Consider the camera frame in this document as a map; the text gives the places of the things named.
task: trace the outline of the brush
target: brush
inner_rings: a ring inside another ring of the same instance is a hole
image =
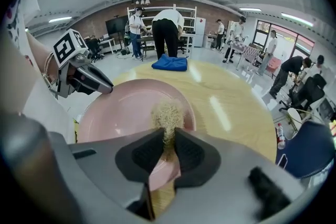
[[[175,128],[183,128],[184,110],[178,100],[162,99],[154,105],[151,116],[154,128],[164,128],[163,159],[172,161],[174,156]]]

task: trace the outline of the window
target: window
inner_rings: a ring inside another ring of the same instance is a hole
[[[257,29],[253,38],[253,44],[259,46],[261,50],[265,47],[270,25],[271,24],[262,22],[261,20],[258,21]]]
[[[274,57],[282,61],[288,60],[293,56],[310,56],[314,42],[284,27],[267,22],[258,21],[253,44],[257,45],[263,51],[266,51],[271,41],[270,32],[277,32],[278,46],[274,52]]]

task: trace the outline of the backpack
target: backpack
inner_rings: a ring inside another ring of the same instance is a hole
[[[130,20],[127,21],[126,25],[125,25],[125,35],[129,35],[130,34]]]

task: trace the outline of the pink plate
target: pink plate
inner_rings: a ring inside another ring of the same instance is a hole
[[[163,98],[177,99],[186,111],[184,128],[196,130],[194,111],[173,86],[154,79],[136,79],[102,94],[87,108],[79,123],[78,142],[106,140],[151,129],[151,111]],[[155,190],[180,173],[179,161],[160,160],[150,176],[150,190]]]

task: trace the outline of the black pants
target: black pants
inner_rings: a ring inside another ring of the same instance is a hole
[[[216,39],[216,49],[220,48],[220,45],[222,44],[222,37],[223,37],[223,34],[221,35],[217,35],[217,39]]]
[[[227,58],[229,57],[230,50],[231,50],[231,48],[227,48],[226,53],[225,53],[225,56],[224,56],[225,59],[227,59]],[[234,54],[234,53],[235,53],[235,50],[232,50],[232,53],[231,53],[231,55],[230,55],[230,58],[233,57],[233,54]]]
[[[278,93],[280,89],[286,84],[288,78],[288,72],[280,69],[277,77],[275,78],[272,88],[269,90],[269,93]]]
[[[169,57],[177,57],[177,27],[167,19],[153,22],[153,38],[156,47],[157,58],[164,54],[164,42],[166,41]]]

